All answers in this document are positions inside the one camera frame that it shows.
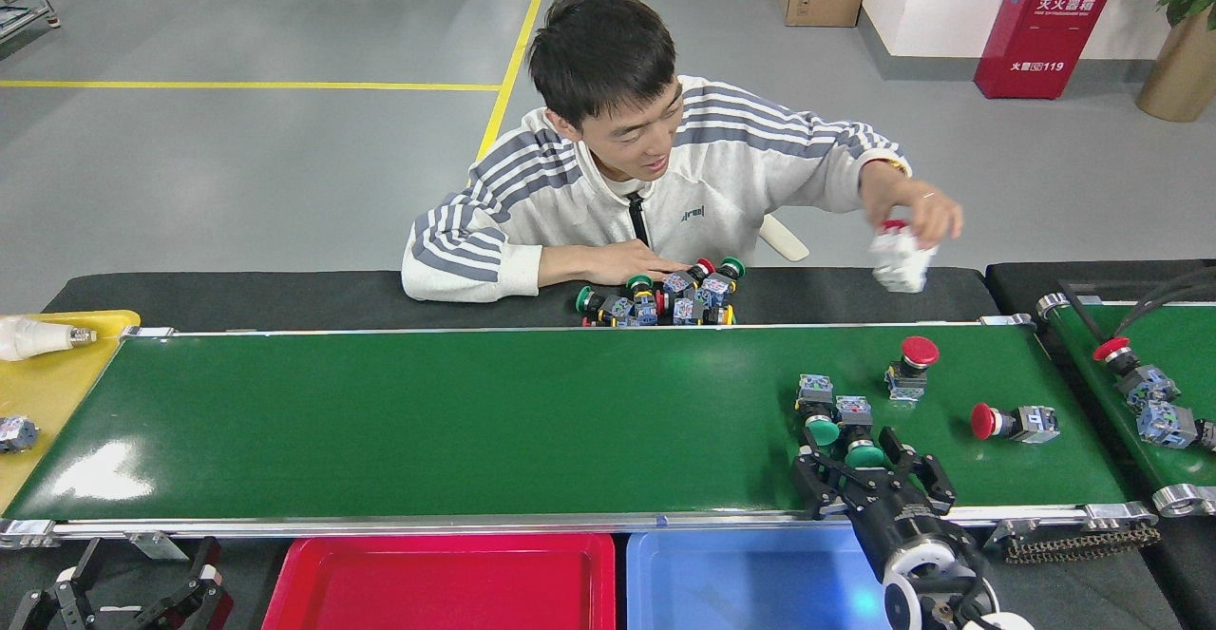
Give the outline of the person's left hand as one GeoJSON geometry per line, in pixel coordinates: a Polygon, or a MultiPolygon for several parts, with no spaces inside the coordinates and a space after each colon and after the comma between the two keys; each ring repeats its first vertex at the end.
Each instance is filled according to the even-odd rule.
{"type": "Polygon", "coordinates": [[[903,207],[921,249],[933,249],[944,240],[958,238],[964,227],[958,202],[935,185],[911,178],[891,161],[868,161],[861,167],[858,195],[865,218],[874,227],[882,227],[894,210],[903,207]]]}

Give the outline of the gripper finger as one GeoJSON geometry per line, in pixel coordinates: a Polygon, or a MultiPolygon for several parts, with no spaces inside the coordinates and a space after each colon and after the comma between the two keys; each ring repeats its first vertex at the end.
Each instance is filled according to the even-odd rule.
{"type": "Polygon", "coordinates": [[[91,540],[75,566],[61,570],[47,587],[28,587],[16,604],[9,629],[51,629],[60,621],[64,629],[94,629],[95,613],[88,600],[103,572],[109,546],[91,540]]]}
{"type": "Polygon", "coordinates": [[[220,552],[216,538],[201,539],[186,583],[168,596],[145,604],[133,618],[133,628],[223,629],[233,600],[216,569],[220,552]]]}

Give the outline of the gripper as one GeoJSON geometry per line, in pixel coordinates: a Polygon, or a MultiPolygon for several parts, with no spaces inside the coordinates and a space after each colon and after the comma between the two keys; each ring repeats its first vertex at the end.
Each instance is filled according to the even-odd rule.
{"type": "Polygon", "coordinates": [[[959,525],[942,521],[955,507],[955,484],[934,455],[921,455],[891,427],[879,448],[893,466],[886,486],[869,494],[868,469],[849,466],[805,440],[790,477],[812,519],[846,514],[878,576],[973,576],[959,525]]]}

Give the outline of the person's right hand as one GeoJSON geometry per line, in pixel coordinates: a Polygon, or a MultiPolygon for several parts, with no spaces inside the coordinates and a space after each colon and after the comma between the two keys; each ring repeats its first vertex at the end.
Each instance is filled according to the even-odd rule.
{"type": "Polygon", "coordinates": [[[581,279],[595,285],[625,285],[635,276],[646,276],[660,282],[668,275],[691,268],[691,263],[662,258],[651,249],[651,246],[642,243],[642,240],[586,246],[582,249],[581,263],[581,279]]]}

